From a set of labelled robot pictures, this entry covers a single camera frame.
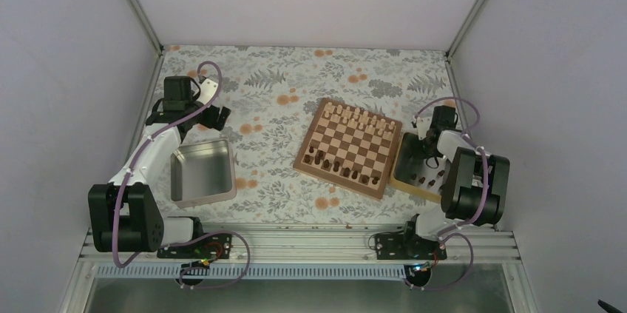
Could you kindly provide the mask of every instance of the metal tray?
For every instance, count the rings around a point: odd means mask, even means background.
[[[420,142],[416,134],[403,134],[388,183],[395,189],[440,203],[441,187],[449,166],[444,158],[438,158],[437,163],[432,158],[427,159],[421,152]]]
[[[233,154],[226,139],[179,147],[170,158],[172,201],[179,208],[235,197]]]

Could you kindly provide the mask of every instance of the black bracket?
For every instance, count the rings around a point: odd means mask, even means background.
[[[169,246],[167,249],[159,249],[157,258],[160,259],[191,259],[191,260],[227,260],[231,253],[231,235],[216,234],[211,237],[188,246]],[[223,247],[222,254],[218,257],[217,250],[220,248],[215,243]]]
[[[445,260],[447,250],[440,244],[414,235],[405,240],[403,233],[379,233],[374,237],[377,260]]]

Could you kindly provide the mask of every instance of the metal base plate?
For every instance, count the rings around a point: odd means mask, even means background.
[[[447,258],[447,250],[440,249],[439,245],[431,240],[417,239],[412,247],[414,257],[408,255],[402,233],[381,233],[375,235],[374,240],[377,260],[435,260],[436,256],[438,260]]]
[[[232,238],[230,234],[216,234],[205,238],[194,245],[169,247],[168,249],[159,249],[157,258],[160,259],[209,259],[217,256],[215,245],[219,243],[224,248],[218,259],[228,260],[231,252]]]

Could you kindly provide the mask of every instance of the floral tablecloth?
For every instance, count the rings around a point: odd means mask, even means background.
[[[216,105],[232,110],[222,132],[197,126],[184,144],[227,138],[235,157],[237,196],[230,201],[178,209],[170,199],[169,166],[153,189],[168,215],[226,223],[403,223],[434,206],[388,186],[375,201],[294,171],[292,164],[319,100],[330,97],[403,122],[427,102],[452,95],[444,54],[424,50],[293,47],[167,48],[163,78],[196,77],[197,65],[216,62],[223,91]],[[214,75],[212,67],[203,70]]]

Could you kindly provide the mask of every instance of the wooden chessboard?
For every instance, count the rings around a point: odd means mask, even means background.
[[[380,200],[401,128],[399,121],[323,98],[294,169]]]

